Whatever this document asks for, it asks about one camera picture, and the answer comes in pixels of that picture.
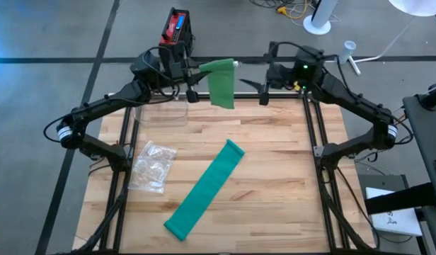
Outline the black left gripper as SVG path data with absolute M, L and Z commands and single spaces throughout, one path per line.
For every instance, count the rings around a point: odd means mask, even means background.
M 201 79 L 211 74 L 211 72 L 201 72 L 199 70 L 200 65 L 204 64 L 204 62 L 198 62 L 192 59 L 184 44 L 177 44 L 173 49 L 173 61 L 169 64 L 171 77 L 177 84 L 186 84 L 186 97 L 188 102 L 197 103 L 200 99 L 198 92 L 195 91 L 193 87 L 197 85 Z

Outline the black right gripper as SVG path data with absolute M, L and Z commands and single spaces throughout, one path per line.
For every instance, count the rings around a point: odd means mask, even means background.
M 278 53 L 278 43 L 270 41 L 268 52 L 265 53 L 264 60 L 241 60 L 241 64 L 254 64 L 254 65 L 266 65 L 268 64 L 267 72 L 265 73 L 265 81 L 263 84 L 250 81 L 247 79 L 240 79 L 243 83 L 252 86 L 260 94 L 259 104 L 262 106 L 268 105 L 269 102 L 269 89 L 287 89 L 292 90 L 292 86 L 289 84 L 289 78 L 291 77 L 292 70 L 281 64 L 275 64 L 275 58 Z

